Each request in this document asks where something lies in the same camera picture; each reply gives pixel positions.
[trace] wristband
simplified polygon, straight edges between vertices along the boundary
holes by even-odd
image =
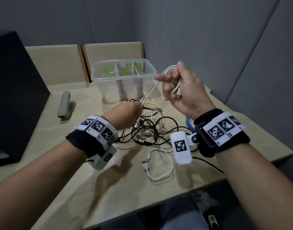
[[[101,116],[89,116],[66,136],[76,148],[85,151],[88,158],[98,154],[102,157],[118,138],[118,131]]]
[[[194,124],[199,151],[204,157],[213,157],[215,153],[250,142],[250,138],[243,132],[244,125],[232,114],[220,109],[204,113]]]

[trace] chair backrest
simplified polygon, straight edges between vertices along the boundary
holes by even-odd
[[[93,43],[84,46],[89,74],[94,62],[103,60],[143,59],[141,42]]]
[[[25,48],[50,91],[89,86],[80,46],[74,44]]]

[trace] table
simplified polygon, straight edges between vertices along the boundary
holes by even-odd
[[[245,132],[251,144],[269,161],[285,158],[293,151],[279,142],[248,117],[233,112],[210,94],[214,104],[223,111],[232,113],[246,126]],[[71,100],[76,107],[69,121],[61,123],[57,117],[62,91],[53,92],[42,112],[37,127],[19,163],[0,167],[0,181],[18,169],[61,143],[75,125],[89,115],[101,115],[118,103],[105,104],[97,87],[70,90]],[[186,126],[185,117],[169,102],[159,104],[165,116],[174,118],[180,126]],[[165,120],[165,127],[172,128],[171,120]],[[129,215],[145,207],[202,188],[224,179],[224,175],[208,164],[194,160],[192,165],[177,166],[171,177],[152,182],[143,170],[141,161],[153,147],[137,145],[134,142],[118,144],[118,151],[102,171],[83,164],[53,203],[40,217],[32,229],[74,230],[100,226],[120,216]],[[202,157],[198,152],[194,156]],[[220,167],[216,158],[205,158]],[[151,176],[157,177],[170,169],[170,162],[162,152],[153,152],[149,162]]]

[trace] black cable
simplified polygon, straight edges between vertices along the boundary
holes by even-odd
[[[198,160],[201,160],[203,162],[206,162],[207,164],[211,165],[212,167],[214,167],[215,169],[219,170],[222,174],[224,174],[224,172],[222,170],[220,170],[218,167],[214,166],[213,164],[209,163],[208,161],[202,159],[202,158],[199,158],[199,157],[196,157],[196,156],[193,156],[192,157],[193,159],[198,159]]]

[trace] forearm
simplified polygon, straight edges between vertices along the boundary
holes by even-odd
[[[293,229],[293,183],[249,144],[216,154],[258,229]]]
[[[0,230],[29,229],[87,159],[68,141],[0,183]]]

